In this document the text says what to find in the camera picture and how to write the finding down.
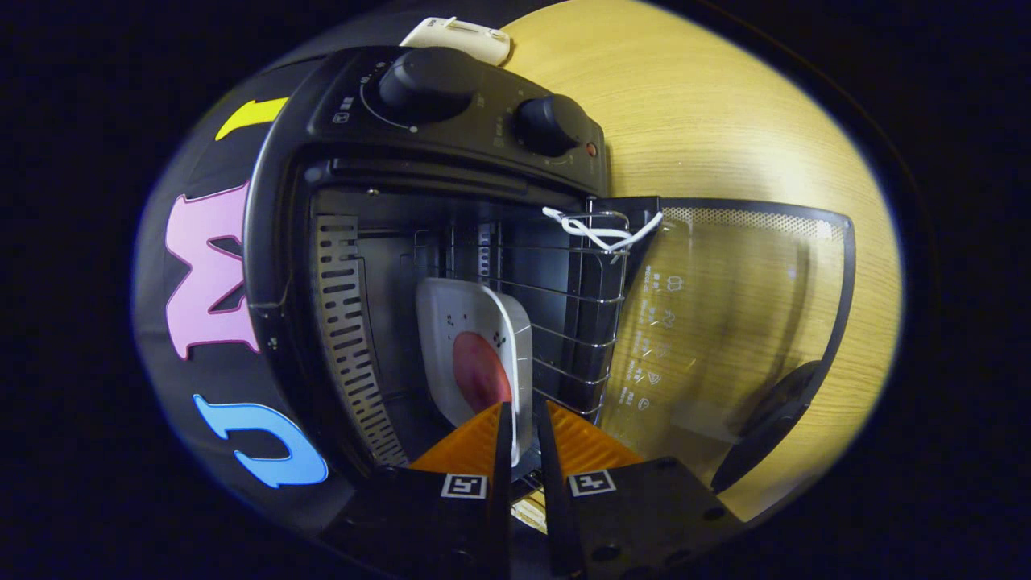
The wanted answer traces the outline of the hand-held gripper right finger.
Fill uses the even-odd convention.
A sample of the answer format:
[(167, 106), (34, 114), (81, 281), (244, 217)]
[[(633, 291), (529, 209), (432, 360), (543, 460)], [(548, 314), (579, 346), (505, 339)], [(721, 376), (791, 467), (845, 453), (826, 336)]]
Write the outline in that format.
[(537, 427), (548, 559), (561, 579), (681, 578), (745, 528), (678, 458), (641, 458), (552, 401)]

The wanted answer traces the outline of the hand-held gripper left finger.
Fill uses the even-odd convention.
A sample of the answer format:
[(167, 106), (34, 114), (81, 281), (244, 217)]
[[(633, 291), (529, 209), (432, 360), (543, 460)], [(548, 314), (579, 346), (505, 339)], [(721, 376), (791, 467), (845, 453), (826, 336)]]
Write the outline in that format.
[(408, 467), (383, 467), (321, 534), (393, 578), (511, 577), (511, 404), (491, 405)]

